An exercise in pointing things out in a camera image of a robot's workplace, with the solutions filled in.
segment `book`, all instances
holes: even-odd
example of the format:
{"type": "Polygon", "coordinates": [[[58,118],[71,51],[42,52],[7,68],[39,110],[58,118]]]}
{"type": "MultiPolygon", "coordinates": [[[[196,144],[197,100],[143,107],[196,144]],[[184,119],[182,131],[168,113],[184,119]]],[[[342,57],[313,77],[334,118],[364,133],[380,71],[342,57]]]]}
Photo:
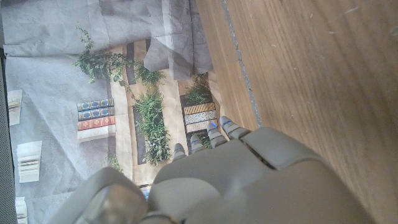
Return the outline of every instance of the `book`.
{"type": "Polygon", "coordinates": [[[82,130],[99,128],[112,124],[114,124],[114,116],[107,116],[103,118],[89,119],[87,121],[79,121],[77,129],[78,131],[82,131],[82,130]]]}
{"type": "Polygon", "coordinates": [[[188,107],[184,108],[184,115],[201,113],[201,112],[211,111],[211,110],[215,110],[215,109],[216,109],[215,103],[205,103],[202,105],[188,106],[188,107]]]}
{"type": "Polygon", "coordinates": [[[111,136],[115,136],[116,126],[115,124],[103,126],[100,128],[91,128],[77,132],[77,142],[92,141],[95,139],[102,139],[111,136]]]}
{"type": "Polygon", "coordinates": [[[21,115],[22,90],[9,91],[7,93],[9,125],[19,124],[21,115]]]}
{"type": "Polygon", "coordinates": [[[213,123],[216,126],[218,126],[217,119],[212,119],[208,121],[202,121],[202,122],[197,122],[193,124],[187,124],[185,126],[185,130],[187,133],[194,132],[194,131],[199,131],[207,128],[207,125],[213,123]]]}
{"type": "Polygon", "coordinates": [[[86,103],[78,103],[77,104],[77,111],[87,111],[93,109],[100,109],[105,107],[114,106],[113,98],[105,99],[105,100],[97,100],[97,101],[90,101],[86,103]]]}
{"type": "Polygon", "coordinates": [[[208,121],[210,119],[217,119],[217,114],[216,111],[205,111],[201,113],[196,113],[196,114],[190,114],[190,115],[185,115],[184,120],[185,120],[185,125],[187,124],[193,124],[201,121],[208,121]]]}
{"type": "Polygon", "coordinates": [[[85,121],[88,119],[112,116],[114,115],[114,108],[108,107],[108,108],[100,108],[95,110],[88,110],[88,111],[78,112],[78,114],[79,114],[79,121],[85,121]]]}

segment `floor seam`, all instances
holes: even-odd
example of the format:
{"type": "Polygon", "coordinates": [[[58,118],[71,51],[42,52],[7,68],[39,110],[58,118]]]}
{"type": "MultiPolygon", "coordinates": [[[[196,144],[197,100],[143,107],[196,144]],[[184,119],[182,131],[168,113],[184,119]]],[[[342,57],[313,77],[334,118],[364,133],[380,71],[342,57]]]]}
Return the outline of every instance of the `floor seam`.
{"type": "Polygon", "coordinates": [[[236,55],[238,56],[238,61],[239,61],[239,64],[241,66],[241,70],[242,70],[242,74],[243,74],[243,80],[244,80],[244,83],[246,84],[246,89],[247,89],[248,94],[249,94],[251,106],[252,106],[253,112],[254,112],[254,117],[255,117],[255,119],[257,121],[257,125],[260,128],[260,127],[262,127],[261,118],[260,118],[259,111],[258,111],[258,108],[257,108],[257,103],[256,103],[256,101],[254,99],[253,91],[251,90],[251,85],[250,85],[250,81],[249,81],[249,78],[248,78],[248,73],[247,73],[246,68],[245,68],[245,66],[243,64],[243,61],[242,61],[242,53],[239,50],[238,40],[236,39],[234,27],[232,25],[232,20],[231,20],[231,17],[229,16],[228,6],[226,5],[226,0],[221,0],[221,2],[222,2],[223,9],[224,9],[224,12],[225,12],[226,20],[228,22],[229,31],[231,32],[232,41],[234,42],[236,55]]]}

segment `green plant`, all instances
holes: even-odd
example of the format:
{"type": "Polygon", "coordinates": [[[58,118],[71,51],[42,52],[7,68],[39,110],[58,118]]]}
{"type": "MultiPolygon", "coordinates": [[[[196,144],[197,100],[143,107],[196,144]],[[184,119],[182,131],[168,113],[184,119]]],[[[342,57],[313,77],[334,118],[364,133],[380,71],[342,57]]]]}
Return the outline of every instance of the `green plant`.
{"type": "Polygon", "coordinates": [[[84,30],[80,26],[76,28],[83,33],[83,37],[80,37],[80,40],[85,44],[85,49],[79,55],[77,62],[74,62],[73,65],[79,66],[82,72],[90,76],[89,82],[91,84],[93,84],[96,79],[101,78],[113,80],[114,82],[119,82],[121,86],[126,86],[126,91],[134,98],[128,83],[121,78],[123,65],[130,67],[133,64],[133,60],[127,58],[123,54],[92,52],[91,48],[93,48],[94,42],[88,35],[87,30],[84,30]]]}
{"type": "Polygon", "coordinates": [[[115,154],[114,154],[114,155],[108,155],[108,156],[106,157],[106,160],[108,161],[108,164],[109,164],[112,168],[115,168],[115,169],[116,169],[117,171],[119,171],[119,172],[123,172],[123,169],[120,168],[118,158],[116,157],[115,154]]]}
{"type": "Polygon", "coordinates": [[[141,80],[142,84],[147,88],[157,86],[160,83],[160,80],[165,78],[165,75],[162,72],[151,72],[146,69],[144,62],[141,60],[135,60],[134,65],[136,66],[134,69],[136,80],[141,80]]]}
{"type": "Polygon", "coordinates": [[[187,106],[211,103],[212,100],[211,91],[206,82],[206,76],[197,76],[193,85],[190,88],[187,88],[187,93],[185,94],[185,102],[187,106]]]}
{"type": "Polygon", "coordinates": [[[135,104],[141,114],[136,128],[146,137],[146,153],[143,161],[155,166],[170,158],[168,131],[162,116],[162,95],[155,88],[153,93],[141,94],[135,104]]]}
{"type": "Polygon", "coordinates": [[[207,132],[203,131],[200,133],[197,133],[197,136],[199,137],[201,143],[203,144],[203,146],[207,149],[212,149],[212,146],[210,144],[210,138],[209,135],[207,134],[207,132]]]}

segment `robotic hand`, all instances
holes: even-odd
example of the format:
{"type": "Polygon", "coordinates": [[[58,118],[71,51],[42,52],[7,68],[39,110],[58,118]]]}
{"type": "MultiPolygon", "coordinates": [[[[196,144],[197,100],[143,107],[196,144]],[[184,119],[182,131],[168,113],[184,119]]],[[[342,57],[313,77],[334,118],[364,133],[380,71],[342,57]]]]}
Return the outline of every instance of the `robotic hand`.
{"type": "Polygon", "coordinates": [[[130,180],[104,168],[82,183],[49,223],[374,223],[319,155],[270,128],[254,132],[227,117],[213,149],[191,138],[175,146],[148,202],[130,180]]]}

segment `book spine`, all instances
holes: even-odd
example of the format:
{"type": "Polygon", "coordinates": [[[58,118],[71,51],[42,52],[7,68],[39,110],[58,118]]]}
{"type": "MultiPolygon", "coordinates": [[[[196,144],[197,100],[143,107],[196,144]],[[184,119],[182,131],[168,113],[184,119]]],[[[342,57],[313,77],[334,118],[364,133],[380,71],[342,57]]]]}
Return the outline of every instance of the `book spine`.
{"type": "Polygon", "coordinates": [[[113,98],[105,99],[105,100],[97,100],[97,101],[90,101],[86,103],[78,103],[77,104],[77,111],[88,111],[93,109],[100,109],[105,107],[114,106],[113,98]]]}
{"type": "Polygon", "coordinates": [[[185,120],[185,125],[187,124],[193,124],[201,121],[208,121],[210,119],[217,119],[217,114],[216,111],[205,111],[201,113],[196,113],[196,114],[190,114],[190,115],[185,115],[184,120],[185,120]]]}
{"type": "Polygon", "coordinates": [[[204,130],[204,129],[207,128],[207,125],[210,124],[210,123],[214,123],[214,124],[216,124],[216,126],[218,126],[217,119],[212,119],[212,120],[208,120],[208,121],[202,121],[202,122],[198,122],[198,123],[187,124],[185,126],[185,131],[187,133],[190,133],[190,132],[194,132],[194,131],[204,130]]]}
{"type": "Polygon", "coordinates": [[[87,130],[91,128],[99,128],[103,126],[108,126],[115,124],[114,122],[114,116],[107,116],[103,118],[95,118],[95,119],[90,119],[87,121],[79,121],[78,122],[78,130],[87,130]]]}
{"type": "Polygon", "coordinates": [[[107,138],[115,136],[116,126],[115,124],[103,126],[99,128],[92,128],[77,132],[77,142],[91,141],[95,139],[107,138]]]}
{"type": "Polygon", "coordinates": [[[206,103],[206,104],[202,104],[202,105],[188,106],[188,107],[184,108],[184,115],[201,113],[201,112],[211,111],[211,110],[215,110],[215,109],[216,109],[215,103],[206,103]]]}
{"type": "Polygon", "coordinates": [[[102,118],[114,115],[114,108],[109,107],[109,108],[101,108],[89,111],[82,111],[78,112],[78,115],[79,115],[79,121],[86,121],[94,118],[102,118]]]}

